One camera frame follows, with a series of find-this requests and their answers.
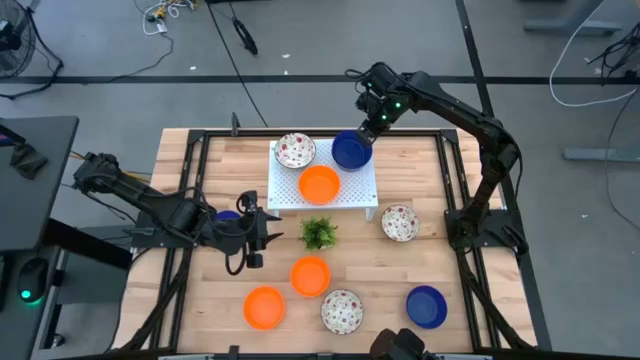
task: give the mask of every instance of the blue object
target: blue object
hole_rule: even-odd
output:
[[[407,296],[407,313],[416,325],[435,329],[447,318],[447,302],[435,288],[418,286]]]
[[[224,211],[220,211],[219,213],[216,214],[216,221],[218,220],[233,220],[233,219],[239,219],[240,218],[240,214],[238,214],[235,211],[231,211],[231,210],[224,210]]]
[[[371,145],[363,143],[354,130],[340,132],[331,145],[333,160],[346,171],[359,170],[371,160],[372,154]]]

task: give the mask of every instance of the black metal frame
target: black metal frame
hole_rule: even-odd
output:
[[[280,137],[287,133],[290,133],[291,129],[242,129],[239,127],[235,127],[233,129],[228,130],[190,130],[188,135],[188,144],[185,149],[184,162],[182,166],[182,174],[180,177],[180,189],[184,189],[189,180],[189,173],[191,170],[191,162],[193,159],[193,151],[195,148],[196,142],[201,142],[200,148],[200,157],[198,162],[198,168],[196,171],[195,178],[195,186],[199,189],[202,189],[202,183],[205,176],[205,168],[207,162],[207,155],[209,151],[209,144],[211,141],[215,141],[216,137]],[[340,131],[338,129],[310,129],[310,130],[301,130],[306,134],[312,137],[333,137],[337,135]],[[460,151],[460,146],[458,142],[458,135],[455,129],[442,129],[442,130],[405,130],[405,129],[392,129],[388,132],[385,132],[382,136],[391,136],[391,137],[433,137],[436,142],[436,148],[438,151],[438,159],[440,162],[440,170],[441,176],[444,186],[445,198],[447,202],[447,210],[448,212],[457,210],[454,191],[453,191],[453,183],[452,183],[452,174],[449,170],[449,159],[447,158],[446,144],[449,144],[451,147],[451,151],[453,153],[453,163],[455,167],[455,174],[458,179],[458,186],[460,188],[460,193],[462,194],[463,201],[468,201],[470,198],[468,183],[466,180],[466,175],[464,172],[464,164],[462,161],[462,153]],[[505,198],[505,202],[508,208],[515,206],[514,203],[514,193],[513,193],[513,184],[510,178],[507,178],[503,181],[502,190]],[[523,233],[522,230],[522,221],[520,219],[519,213],[515,214],[516,220],[516,230]],[[501,244],[491,243],[487,244],[487,246],[502,246]],[[183,252],[183,261],[186,261],[187,264],[190,264],[192,249],[187,248],[184,249]],[[486,270],[484,267],[484,260],[482,257],[482,249],[474,248],[472,249],[474,263],[475,263],[475,271],[478,277],[478,281],[482,288],[489,293],[489,283],[486,275]],[[168,288],[170,282],[170,273],[173,268],[173,261],[175,256],[174,249],[167,249],[167,256],[165,258],[165,265],[162,274],[162,281],[160,284],[160,293],[159,299],[166,296],[166,289]],[[551,344],[549,341],[549,334],[546,328],[546,323],[544,319],[544,314],[542,313],[542,307],[540,303],[540,297],[537,291],[535,277],[533,274],[533,267],[531,265],[531,259],[529,254],[525,254],[519,259],[521,276],[523,279],[523,284],[525,287],[525,293],[527,297],[527,302],[529,304],[529,309],[531,313],[531,318],[535,330],[535,334],[538,340],[538,346],[543,350],[551,350]],[[180,327],[182,322],[182,312],[184,307],[185,293],[187,286],[187,278],[185,277],[184,282],[180,285],[180,288],[176,295],[176,304],[173,313],[173,319],[171,324],[171,337],[169,340],[169,348],[176,350],[178,346],[178,340],[180,335]],[[480,338],[480,329],[478,328],[478,320],[477,314],[475,311],[475,300],[473,297],[473,293],[469,286],[462,281],[461,278],[461,286],[463,291],[463,298],[465,303],[465,311],[467,315],[467,322],[469,326],[469,335],[471,338],[471,343],[474,351],[479,349],[499,349],[500,348],[500,338],[498,334],[498,330],[494,324],[491,323],[491,320],[487,317],[487,324],[489,326],[489,338],[491,342],[491,346],[483,346]],[[152,333],[150,348],[154,349],[158,347],[159,334],[162,327],[162,321],[159,321],[154,328],[154,332]],[[278,356],[280,358],[287,358],[290,356],[300,357],[300,354],[253,354],[258,357],[269,357],[269,356]],[[351,358],[353,356],[369,356],[368,354],[349,354],[348,357]]]

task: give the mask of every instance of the gray floor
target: gray floor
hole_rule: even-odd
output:
[[[516,0],[467,0],[486,75],[548,76],[566,37],[525,34],[525,18],[563,16],[579,1],[535,4]],[[139,0],[141,6],[152,4]],[[229,12],[226,5],[218,5]],[[399,71],[422,69],[438,75],[472,75],[454,2],[451,0],[273,0],[237,4],[239,17],[260,47],[254,58],[242,49],[230,23],[219,17],[243,74],[340,74],[384,60]],[[607,1],[594,19],[618,20],[628,31],[638,19],[633,0]],[[146,37],[129,0],[43,1],[36,21],[49,46],[66,62],[64,75],[117,75],[153,63],[168,46]],[[183,11],[167,22],[175,52],[153,75],[231,75],[233,68],[205,8]],[[592,76],[592,58],[613,38],[576,39],[558,76]],[[25,74],[46,74],[40,55]],[[2,85],[17,91],[25,85]],[[473,85],[444,86],[452,95],[479,106]],[[271,126],[355,126],[363,115],[354,107],[350,84],[250,84]],[[560,86],[565,101],[611,97],[622,86]],[[610,209],[604,170],[598,163],[562,159],[567,146],[604,146],[621,103],[569,109],[556,104],[547,86],[490,86],[498,118],[524,151],[525,175],[519,204],[555,350],[638,355],[640,343],[640,239]],[[227,126],[232,111],[243,126],[260,126],[238,84],[55,85],[49,91],[0,103],[2,116],[76,115],[80,128],[74,149],[111,152],[127,169],[151,171],[165,127]],[[640,100],[631,103],[614,137],[614,146],[638,141]],[[398,126],[443,126],[433,115],[403,118]],[[78,166],[71,161],[64,181]],[[612,195],[622,211],[637,215],[637,165],[611,167]],[[105,201],[127,208],[113,197]],[[61,188],[53,216],[75,226],[122,222],[70,189]],[[113,317],[113,303],[101,308]],[[78,314],[83,310],[69,313]],[[68,338],[94,325],[80,317],[62,319]],[[111,327],[92,339],[76,337],[79,353],[101,351]]]

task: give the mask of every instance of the butcher block tabletop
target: butcher block tabletop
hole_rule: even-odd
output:
[[[189,129],[165,129],[156,158],[151,186],[169,193],[178,189]],[[478,144],[458,131],[460,149],[471,194],[480,182]],[[277,137],[215,137],[209,145],[203,190],[218,211],[235,210],[242,192],[257,190],[258,205],[266,209],[269,141]],[[195,181],[200,144],[192,160],[189,184]],[[455,179],[453,153],[447,146],[449,169],[456,203],[462,198]],[[443,212],[447,208],[434,137],[381,137],[374,144],[374,161],[379,208],[371,223],[362,210],[282,211],[282,221],[269,223],[269,232],[284,235],[262,251],[264,267],[245,268],[231,276],[224,256],[213,248],[199,247],[191,261],[178,352],[226,353],[239,345],[242,353],[368,353],[377,334],[389,328],[413,330],[432,352],[471,352],[469,328],[456,257],[447,242]],[[418,236],[409,242],[388,239],[380,224],[382,212],[390,205],[414,209],[420,219]],[[491,208],[500,208],[496,191]],[[300,221],[311,216],[331,217],[338,226],[337,244],[314,252],[331,269],[331,284],[315,298],[298,295],[289,283],[294,262],[309,253],[298,240]],[[511,326],[527,342],[535,344],[529,307],[516,259],[506,248],[483,248],[491,296]],[[114,348],[127,342],[156,303],[165,249],[152,249],[138,259],[129,274],[120,313]],[[240,256],[231,258],[235,268]],[[273,330],[251,328],[243,316],[245,296],[254,288],[269,285],[285,298],[286,313]],[[406,296],[418,285],[430,285],[445,297],[448,315],[437,329],[415,325],[405,311]],[[364,306],[361,326],[352,334],[329,332],[321,319],[323,296],[335,289],[357,294]],[[166,344],[173,305],[165,317],[161,344]],[[489,336],[481,306],[476,311],[482,343]]]

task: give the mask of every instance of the potted plant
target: potted plant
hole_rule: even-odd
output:
[[[337,226],[331,225],[331,218],[302,219],[302,237],[308,251],[322,250],[336,244]]]

